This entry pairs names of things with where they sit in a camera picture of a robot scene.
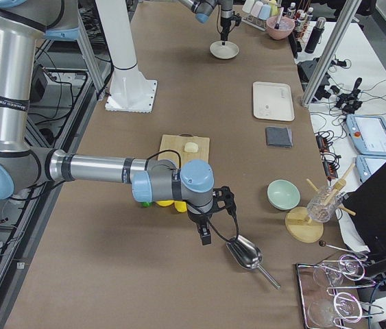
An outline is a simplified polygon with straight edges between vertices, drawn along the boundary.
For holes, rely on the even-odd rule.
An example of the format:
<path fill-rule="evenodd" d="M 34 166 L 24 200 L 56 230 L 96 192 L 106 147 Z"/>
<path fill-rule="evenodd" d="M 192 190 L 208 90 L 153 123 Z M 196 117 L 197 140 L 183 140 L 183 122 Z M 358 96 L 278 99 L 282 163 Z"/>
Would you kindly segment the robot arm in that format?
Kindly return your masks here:
<path fill-rule="evenodd" d="M 216 7 L 220 9 L 220 40 L 222 45 L 228 42 L 228 36 L 231 32 L 231 24 L 234 21 L 234 26 L 239 26 L 241 16 L 233 10 L 233 0 L 179 0 L 179 2 L 195 14 L 196 19 L 205 23 Z"/>
<path fill-rule="evenodd" d="M 36 41 L 77 40 L 79 18 L 76 1 L 0 1 L 0 200 L 44 182 L 130 184 L 138 202 L 185 202 L 208 245 L 213 214 L 226 210 L 235 216 L 236 205 L 227 186 L 215 187 L 207 162 L 85 156 L 25 142 Z"/>

